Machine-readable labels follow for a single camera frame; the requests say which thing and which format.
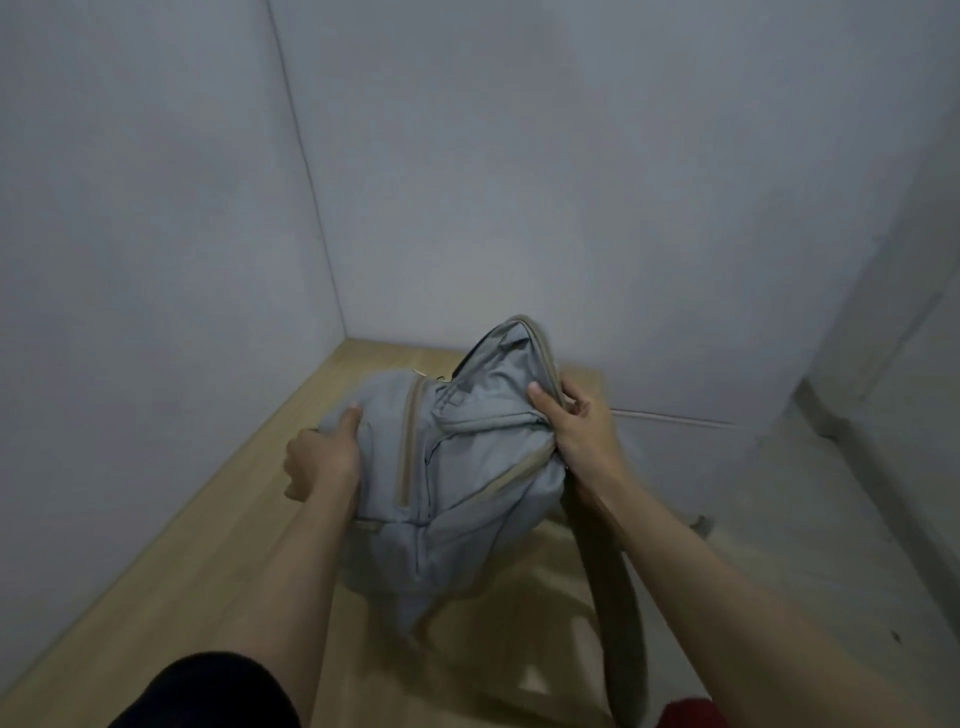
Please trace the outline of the person's right forearm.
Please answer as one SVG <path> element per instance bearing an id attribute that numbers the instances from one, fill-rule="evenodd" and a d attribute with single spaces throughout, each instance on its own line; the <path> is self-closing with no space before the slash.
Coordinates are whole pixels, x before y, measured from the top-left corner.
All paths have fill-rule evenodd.
<path id="1" fill-rule="evenodd" d="M 942 728 L 622 469 L 576 474 L 729 728 Z"/>

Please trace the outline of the red garment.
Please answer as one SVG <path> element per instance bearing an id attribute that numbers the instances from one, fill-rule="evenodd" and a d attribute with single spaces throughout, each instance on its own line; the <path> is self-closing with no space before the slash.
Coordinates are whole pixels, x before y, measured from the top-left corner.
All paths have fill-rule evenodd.
<path id="1" fill-rule="evenodd" d="M 665 705 L 654 728 L 730 728 L 710 698 L 687 697 Z"/>

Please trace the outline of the person's left hand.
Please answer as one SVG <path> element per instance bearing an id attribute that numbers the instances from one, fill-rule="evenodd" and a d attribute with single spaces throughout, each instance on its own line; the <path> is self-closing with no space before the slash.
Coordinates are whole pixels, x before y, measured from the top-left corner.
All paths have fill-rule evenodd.
<path id="1" fill-rule="evenodd" d="M 328 431 L 303 429 L 287 444 L 283 472 L 289 483 L 284 496 L 306 504 L 313 497 L 352 503 L 362 475 L 362 456 L 358 443 L 345 445 Z"/>

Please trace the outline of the grey fabric backpack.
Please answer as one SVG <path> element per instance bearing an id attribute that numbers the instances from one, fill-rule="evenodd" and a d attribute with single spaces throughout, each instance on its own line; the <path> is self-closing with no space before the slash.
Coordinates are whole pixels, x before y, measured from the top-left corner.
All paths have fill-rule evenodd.
<path id="1" fill-rule="evenodd" d="M 582 503 L 551 424 L 530 402 L 531 383 L 568 408 L 546 332 L 522 314 L 482 337 L 449 379 L 385 370 L 362 383 L 353 394 L 363 409 L 361 486 L 342 581 L 482 694 L 560 724 L 639 728 L 649 683 L 637 595 L 613 530 Z M 427 637 L 442 605 L 558 515 L 590 589 L 609 712 L 471 675 Z"/>

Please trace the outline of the black sleeve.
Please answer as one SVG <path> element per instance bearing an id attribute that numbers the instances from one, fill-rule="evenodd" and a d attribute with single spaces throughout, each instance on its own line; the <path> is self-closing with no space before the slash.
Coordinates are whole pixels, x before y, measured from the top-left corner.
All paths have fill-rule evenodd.
<path id="1" fill-rule="evenodd" d="M 303 728 L 279 681 L 259 662 L 206 651 L 172 662 L 107 728 Z"/>

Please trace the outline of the person's right hand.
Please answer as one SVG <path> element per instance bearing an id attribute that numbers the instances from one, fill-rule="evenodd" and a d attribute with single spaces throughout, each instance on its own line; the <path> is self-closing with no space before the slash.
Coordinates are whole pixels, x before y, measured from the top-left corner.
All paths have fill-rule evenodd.
<path id="1" fill-rule="evenodd" d="M 596 508 L 627 503 L 635 480 L 620 443 L 614 416 L 606 402 L 594 397 L 566 374 L 560 378 L 564 432 L 555 438 L 581 498 Z"/>

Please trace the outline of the person's left forearm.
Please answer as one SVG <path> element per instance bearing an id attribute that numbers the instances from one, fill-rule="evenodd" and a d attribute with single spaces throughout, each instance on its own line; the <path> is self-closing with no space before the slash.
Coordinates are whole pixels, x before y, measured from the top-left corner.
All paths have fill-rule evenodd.
<path id="1" fill-rule="evenodd" d="M 256 662 L 291 700 L 303 726 L 316 703 L 339 558 L 353 519 L 355 467 L 324 469 L 251 584 L 226 615 L 212 648 Z"/>

